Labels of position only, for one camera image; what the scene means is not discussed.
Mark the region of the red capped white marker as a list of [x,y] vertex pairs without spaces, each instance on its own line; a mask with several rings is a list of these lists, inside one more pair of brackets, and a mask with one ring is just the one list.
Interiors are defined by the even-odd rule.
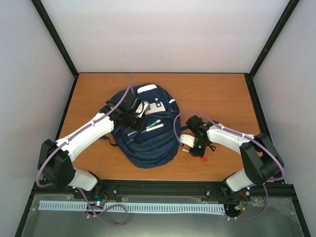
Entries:
[[190,154],[190,155],[193,156],[193,157],[198,157],[198,158],[200,158],[201,160],[204,160],[204,161],[207,161],[207,160],[208,160],[208,158],[204,156],[205,150],[197,150],[197,151],[196,151],[196,150],[193,149],[193,148],[190,148],[189,150],[182,148],[181,150],[182,150],[183,152],[186,152],[186,153]]

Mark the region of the purple capped white marker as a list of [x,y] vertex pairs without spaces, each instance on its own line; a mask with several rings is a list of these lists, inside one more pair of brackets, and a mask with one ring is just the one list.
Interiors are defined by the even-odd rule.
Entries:
[[161,128],[161,127],[164,127],[164,124],[163,124],[163,123],[162,123],[162,124],[155,125],[155,126],[150,127],[150,128],[146,128],[145,130],[143,130],[143,131],[141,132],[141,134],[144,134],[144,133],[147,133],[147,132],[150,132],[150,131],[159,129],[159,128]]

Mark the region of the green white glue stick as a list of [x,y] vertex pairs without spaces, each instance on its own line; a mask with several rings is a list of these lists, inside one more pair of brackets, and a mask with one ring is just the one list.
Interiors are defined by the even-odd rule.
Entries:
[[153,127],[153,126],[155,126],[156,124],[158,124],[158,123],[160,123],[161,122],[161,120],[160,119],[158,119],[158,120],[156,120],[155,122],[153,122],[152,124],[150,124],[148,127],[146,127],[146,128],[151,128],[151,127]]

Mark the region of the navy blue student backpack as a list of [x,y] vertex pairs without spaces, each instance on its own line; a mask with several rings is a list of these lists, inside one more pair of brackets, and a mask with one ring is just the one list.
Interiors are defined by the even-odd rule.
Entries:
[[180,113],[176,100],[161,86],[142,84],[133,87],[135,96],[150,104],[143,117],[147,118],[146,127],[160,119],[164,127],[141,134],[140,131],[124,125],[115,128],[111,135],[125,156],[138,168],[154,168],[172,161],[179,148],[177,136],[187,127],[175,117]]

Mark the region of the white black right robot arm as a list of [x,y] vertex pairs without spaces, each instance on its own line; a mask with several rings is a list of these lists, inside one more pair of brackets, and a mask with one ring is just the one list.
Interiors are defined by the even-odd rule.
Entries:
[[268,135],[243,134],[217,122],[204,122],[196,115],[186,125],[194,136],[182,134],[180,142],[190,147],[192,156],[204,157],[207,147],[215,150],[214,143],[241,155],[243,169],[222,182],[220,192],[224,199],[232,199],[243,188],[263,185],[275,175],[284,175],[284,163]]

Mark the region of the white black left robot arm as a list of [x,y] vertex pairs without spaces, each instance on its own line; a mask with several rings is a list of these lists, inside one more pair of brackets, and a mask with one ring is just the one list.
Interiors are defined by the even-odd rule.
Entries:
[[125,126],[142,131],[147,122],[145,112],[150,109],[147,101],[126,94],[116,103],[106,105],[85,125],[68,136],[42,143],[40,149],[38,176],[43,175],[56,188],[71,186],[85,190],[96,199],[102,195],[103,187],[96,175],[73,166],[74,160],[87,147],[102,136]]

